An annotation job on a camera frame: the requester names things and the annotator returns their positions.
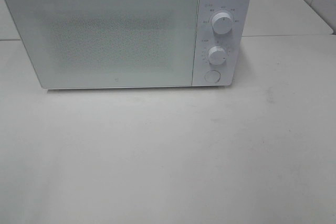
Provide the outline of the round white door button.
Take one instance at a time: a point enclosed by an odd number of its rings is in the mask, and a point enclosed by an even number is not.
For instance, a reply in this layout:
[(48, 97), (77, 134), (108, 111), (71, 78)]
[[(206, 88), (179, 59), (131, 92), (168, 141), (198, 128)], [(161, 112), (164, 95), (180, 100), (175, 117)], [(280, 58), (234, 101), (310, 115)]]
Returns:
[(208, 83), (217, 83), (221, 78), (221, 73), (216, 70), (211, 70), (205, 74), (204, 78)]

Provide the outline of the white microwave door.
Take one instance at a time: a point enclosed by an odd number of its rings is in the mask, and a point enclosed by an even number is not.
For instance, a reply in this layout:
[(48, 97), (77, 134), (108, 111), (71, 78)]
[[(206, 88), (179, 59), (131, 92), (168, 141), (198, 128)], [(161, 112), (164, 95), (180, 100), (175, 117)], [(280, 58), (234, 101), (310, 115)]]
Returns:
[(45, 89), (192, 83), (198, 0), (5, 0)]

